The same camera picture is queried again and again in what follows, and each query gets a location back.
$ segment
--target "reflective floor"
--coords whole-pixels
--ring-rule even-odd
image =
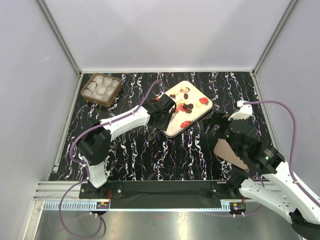
[[[258,205],[250,203],[248,212]],[[66,224],[83,215],[83,211],[64,211]],[[247,217],[223,217],[228,213],[203,212],[107,212],[97,240],[300,240],[290,224],[263,207]],[[98,229],[99,220],[86,216],[74,221],[69,229],[88,236]],[[60,229],[57,211],[44,211],[36,240],[76,240]]]

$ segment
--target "brown basket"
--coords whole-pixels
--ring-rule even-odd
[[[117,80],[119,82],[119,84],[115,88],[113,94],[109,97],[109,99],[107,101],[101,101],[99,99],[95,99],[93,97],[83,95],[83,92],[88,89],[88,85],[90,83],[92,83],[94,81],[95,77],[97,77],[97,76],[104,76],[104,77],[107,77],[107,78],[111,78],[112,80]],[[86,100],[86,101],[88,101],[90,103],[99,104],[101,106],[109,108],[112,105],[112,103],[115,101],[115,99],[116,99],[116,97],[119,94],[121,89],[122,89],[122,85],[121,85],[121,81],[120,81],[119,78],[116,78],[114,76],[105,75],[105,74],[102,74],[102,73],[95,73],[95,74],[92,75],[92,77],[89,79],[89,81],[84,85],[84,87],[82,88],[80,93],[81,93],[81,96],[84,98],[84,100]]]

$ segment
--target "marble tabletop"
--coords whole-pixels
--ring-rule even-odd
[[[110,118],[130,110],[140,103],[153,81],[161,79],[166,89],[181,81],[189,81],[213,102],[212,112],[219,110],[231,114],[238,100],[258,100],[256,88],[249,72],[153,72],[106,73],[121,80],[122,90],[113,105],[105,108],[86,102],[80,95],[92,74],[84,74],[72,113],[57,172],[50,181],[82,180],[86,171],[69,158],[73,140],[101,119]],[[149,99],[162,92],[159,85]],[[259,139],[271,143],[267,124],[258,105],[253,105],[249,119]],[[181,134],[167,138],[162,133],[148,141],[150,127],[141,126],[117,137],[110,143],[105,160],[105,173],[109,180],[162,181],[162,180],[225,180],[232,166],[213,153],[214,132],[204,133],[199,120]]]

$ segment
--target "white wall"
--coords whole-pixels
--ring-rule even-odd
[[[35,0],[1,1],[0,23],[0,239],[17,240],[48,175],[76,75]]]
[[[248,70],[290,0],[45,0],[83,70]]]
[[[295,113],[294,170],[319,196],[320,172],[320,1],[300,1],[257,74],[264,98],[286,103]],[[289,158],[292,120],[268,105],[280,147]]]

